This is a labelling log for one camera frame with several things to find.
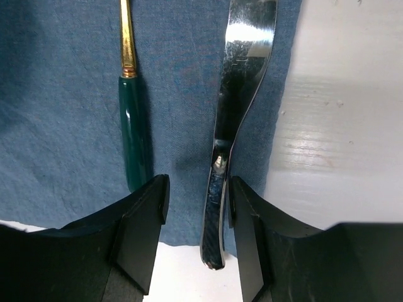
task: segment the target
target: blue fabric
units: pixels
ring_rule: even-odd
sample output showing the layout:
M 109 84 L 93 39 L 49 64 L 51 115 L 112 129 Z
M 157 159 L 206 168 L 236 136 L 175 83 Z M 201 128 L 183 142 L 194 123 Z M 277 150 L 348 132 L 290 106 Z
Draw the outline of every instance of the blue fabric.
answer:
M 273 55 L 232 174 L 263 193 L 301 0 L 279 0 Z M 116 0 L 0 0 L 0 219 L 61 227 L 126 196 Z M 198 245 L 229 0 L 135 0 L 154 171 L 171 178 L 161 241 Z M 226 232 L 226 246 L 234 240 Z

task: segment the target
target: gold ferrule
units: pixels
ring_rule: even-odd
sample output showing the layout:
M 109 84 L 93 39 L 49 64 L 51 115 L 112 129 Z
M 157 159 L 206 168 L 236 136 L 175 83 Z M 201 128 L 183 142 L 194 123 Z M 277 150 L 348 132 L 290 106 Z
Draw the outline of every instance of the gold ferrule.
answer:
M 120 0 L 120 51 L 122 77 L 136 76 L 136 57 L 129 0 Z

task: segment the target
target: silver knife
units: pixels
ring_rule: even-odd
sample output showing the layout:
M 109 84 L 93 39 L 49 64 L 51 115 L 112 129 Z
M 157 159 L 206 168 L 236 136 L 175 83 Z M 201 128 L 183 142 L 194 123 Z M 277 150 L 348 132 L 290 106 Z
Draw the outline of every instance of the silver knife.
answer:
M 200 243 L 201 259 L 213 270 L 225 266 L 222 233 L 231 151 L 269 62 L 276 10 L 277 0 L 230 2 Z

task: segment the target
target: blue cloth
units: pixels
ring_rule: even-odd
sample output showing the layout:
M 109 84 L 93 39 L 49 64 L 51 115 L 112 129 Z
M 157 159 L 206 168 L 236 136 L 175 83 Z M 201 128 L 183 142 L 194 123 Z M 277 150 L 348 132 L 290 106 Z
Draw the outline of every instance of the blue cloth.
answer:
M 1 0 L 0 219 L 61 227 L 128 194 L 118 111 L 119 5 Z M 279 0 L 273 55 L 232 174 L 263 193 L 301 0 Z M 169 174 L 161 241 L 198 245 L 229 0 L 135 0 L 154 172 Z M 227 250 L 234 240 L 226 232 Z

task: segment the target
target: utensil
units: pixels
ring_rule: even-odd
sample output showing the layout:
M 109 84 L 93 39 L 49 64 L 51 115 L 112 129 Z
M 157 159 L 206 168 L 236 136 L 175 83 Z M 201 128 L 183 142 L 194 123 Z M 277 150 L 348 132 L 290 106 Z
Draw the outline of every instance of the utensil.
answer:
M 271 55 L 277 0 L 231 0 L 218 95 L 200 253 L 213 270 L 225 266 L 223 212 L 232 146 Z
M 129 0 L 120 0 L 120 50 L 122 74 L 119 77 L 119 104 L 123 156 L 127 185 L 130 192 L 134 192 L 151 178 L 151 162 L 147 154 L 145 112 L 138 95 L 139 80 Z

